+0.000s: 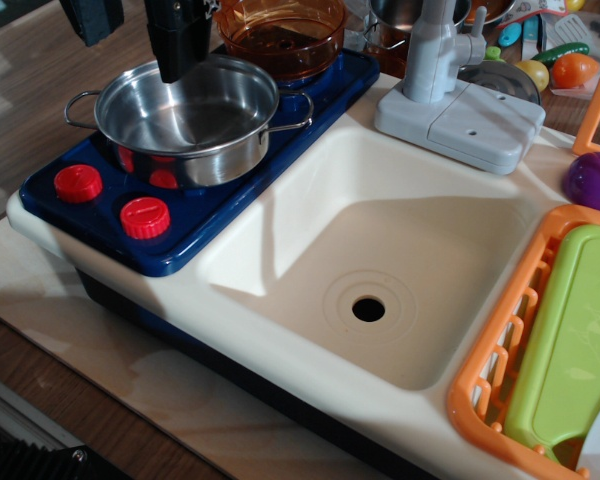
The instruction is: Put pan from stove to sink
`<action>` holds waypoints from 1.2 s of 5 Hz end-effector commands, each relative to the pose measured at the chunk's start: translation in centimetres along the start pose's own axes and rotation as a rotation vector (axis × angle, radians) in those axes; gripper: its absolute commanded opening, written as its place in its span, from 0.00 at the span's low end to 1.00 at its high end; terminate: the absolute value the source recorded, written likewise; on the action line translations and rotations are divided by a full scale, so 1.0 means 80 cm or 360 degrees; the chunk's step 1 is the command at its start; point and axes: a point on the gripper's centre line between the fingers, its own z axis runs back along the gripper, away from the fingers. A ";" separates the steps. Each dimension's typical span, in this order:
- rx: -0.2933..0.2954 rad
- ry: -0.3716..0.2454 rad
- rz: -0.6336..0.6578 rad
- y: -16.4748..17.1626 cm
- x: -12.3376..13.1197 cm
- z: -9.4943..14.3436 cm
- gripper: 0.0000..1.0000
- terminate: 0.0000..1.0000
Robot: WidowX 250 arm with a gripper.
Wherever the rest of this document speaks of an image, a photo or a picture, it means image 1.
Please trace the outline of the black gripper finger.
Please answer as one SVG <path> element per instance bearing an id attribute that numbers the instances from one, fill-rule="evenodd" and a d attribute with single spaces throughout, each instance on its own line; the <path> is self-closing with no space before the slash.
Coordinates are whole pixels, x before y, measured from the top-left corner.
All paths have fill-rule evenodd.
<path id="1" fill-rule="evenodd" d="M 161 80 L 174 83 L 209 54 L 214 2 L 150 0 L 144 4 Z"/>
<path id="2" fill-rule="evenodd" d="M 104 40 L 124 23 L 120 0 L 60 0 L 60 5 L 87 47 Z"/>

